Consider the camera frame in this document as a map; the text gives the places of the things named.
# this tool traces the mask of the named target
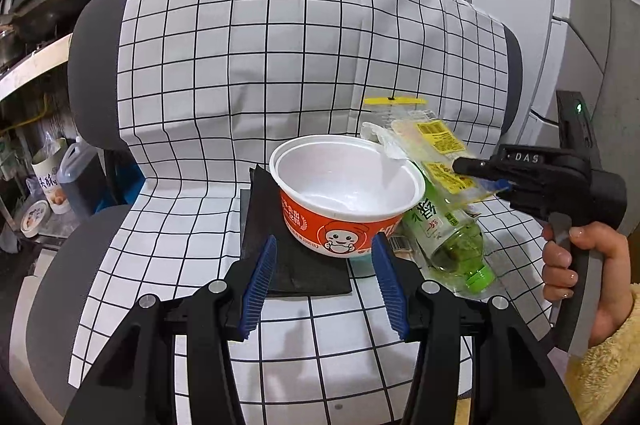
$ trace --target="chair headrest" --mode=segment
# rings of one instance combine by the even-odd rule
[[[69,47],[69,102],[79,133],[94,147],[127,150],[117,105],[118,41],[127,0],[92,0]]]

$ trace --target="wall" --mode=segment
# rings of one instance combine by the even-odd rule
[[[609,55],[593,127],[602,167],[626,182],[628,207],[620,225],[629,234],[640,221],[640,5],[611,0]]]

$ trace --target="shelf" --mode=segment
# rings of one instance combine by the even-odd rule
[[[24,58],[10,69],[0,78],[0,101],[40,76],[43,72],[47,72],[49,69],[68,61],[70,42],[71,34],[68,34],[66,37],[62,37],[60,40],[56,40],[40,51]]]

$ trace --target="white grid cloth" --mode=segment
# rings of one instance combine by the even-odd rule
[[[240,255],[249,167],[307,134],[356,135],[365,97],[426,98],[481,156],[500,137],[508,86],[502,25],[461,0],[128,0],[118,56],[120,135],[147,177],[92,284],[69,383],[78,387],[135,300],[187,296]],[[549,329],[542,238],[530,217],[478,205],[498,290],[534,334]],[[268,299],[231,344],[248,425],[400,419],[417,344],[398,341],[369,258],[348,296]],[[460,393],[471,387],[462,340]],[[177,337],[180,425],[191,422]]]

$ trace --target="paper cup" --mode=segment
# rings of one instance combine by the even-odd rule
[[[53,156],[46,159],[44,159],[44,150],[40,149],[33,157],[31,166],[38,177],[38,183],[40,183],[47,201],[49,201],[51,210],[53,210],[54,214],[65,214],[65,212],[71,210],[71,205],[66,199],[62,186],[58,183],[56,175],[66,152],[66,140],[59,138],[56,141],[60,143],[60,149]]]
[[[350,136],[290,140],[273,152],[269,168],[289,231],[331,257],[370,253],[373,236],[393,233],[424,195],[424,178],[414,164]]]

